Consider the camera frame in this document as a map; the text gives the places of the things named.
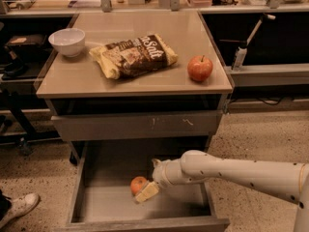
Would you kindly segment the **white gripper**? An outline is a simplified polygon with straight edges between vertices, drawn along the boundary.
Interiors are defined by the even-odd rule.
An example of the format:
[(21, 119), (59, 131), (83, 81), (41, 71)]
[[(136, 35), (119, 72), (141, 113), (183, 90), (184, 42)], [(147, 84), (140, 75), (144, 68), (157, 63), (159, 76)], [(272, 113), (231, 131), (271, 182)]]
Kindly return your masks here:
[(147, 181), (134, 196), (137, 203), (143, 203), (159, 193), (159, 187), (166, 189), (185, 183), (185, 175), (178, 159), (152, 159), (154, 165), (153, 180)]

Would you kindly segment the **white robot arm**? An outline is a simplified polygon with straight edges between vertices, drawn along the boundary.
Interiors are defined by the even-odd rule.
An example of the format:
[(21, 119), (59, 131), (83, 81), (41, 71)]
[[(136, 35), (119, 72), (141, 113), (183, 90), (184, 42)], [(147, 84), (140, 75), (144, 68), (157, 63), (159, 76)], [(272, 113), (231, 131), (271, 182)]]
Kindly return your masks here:
[(309, 164), (298, 162), (223, 159), (190, 150), (178, 159), (153, 160), (153, 179), (134, 195), (142, 203), (161, 189), (201, 184), (208, 178), (254, 189), (297, 205), (294, 232), (309, 232)]

